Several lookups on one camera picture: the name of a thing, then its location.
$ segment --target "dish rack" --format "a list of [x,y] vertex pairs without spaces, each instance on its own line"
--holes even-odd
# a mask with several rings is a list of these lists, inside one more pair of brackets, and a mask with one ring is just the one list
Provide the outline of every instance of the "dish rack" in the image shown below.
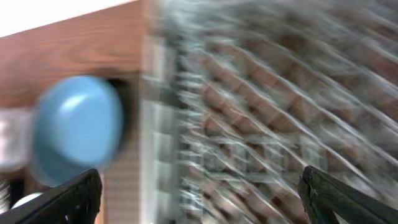
[[157,4],[141,223],[308,223],[307,165],[398,207],[398,2]]

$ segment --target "wooden table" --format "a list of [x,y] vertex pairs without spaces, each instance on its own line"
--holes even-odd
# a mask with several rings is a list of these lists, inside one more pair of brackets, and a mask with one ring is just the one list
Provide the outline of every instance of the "wooden table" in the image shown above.
[[120,78],[132,90],[132,124],[121,156],[105,173],[105,223],[139,221],[137,95],[145,32],[142,1],[0,38],[0,106],[32,106],[61,79]]

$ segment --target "metal grid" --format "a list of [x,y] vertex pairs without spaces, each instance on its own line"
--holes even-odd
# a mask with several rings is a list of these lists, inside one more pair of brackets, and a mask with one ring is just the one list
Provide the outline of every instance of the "metal grid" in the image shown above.
[[306,223],[307,165],[396,206],[397,3],[194,2],[167,12],[178,221]]

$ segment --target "blue bowl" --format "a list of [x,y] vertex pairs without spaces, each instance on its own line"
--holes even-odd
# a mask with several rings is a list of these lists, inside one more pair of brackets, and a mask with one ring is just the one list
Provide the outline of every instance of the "blue bowl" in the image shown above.
[[122,131],[122,104],[107,81],[64,80],[37,107],[32,173],[55,187],[88,169],[103,169],[117,154]]

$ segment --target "wooden surface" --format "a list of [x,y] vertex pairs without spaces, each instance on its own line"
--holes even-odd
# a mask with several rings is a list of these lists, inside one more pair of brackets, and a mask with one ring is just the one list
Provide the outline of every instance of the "wooden surface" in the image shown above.
[[0,38],[0,106],[32,105],[43,90],[70,75],[138,71],[141,2]]
[[99,217],[139,222],[138,86],[145,32],[142,1],[130,2],[0,38],[0,108],[32,106],[54,83],[73,75],[120,78],[132,110],[119,157],[105,173]]

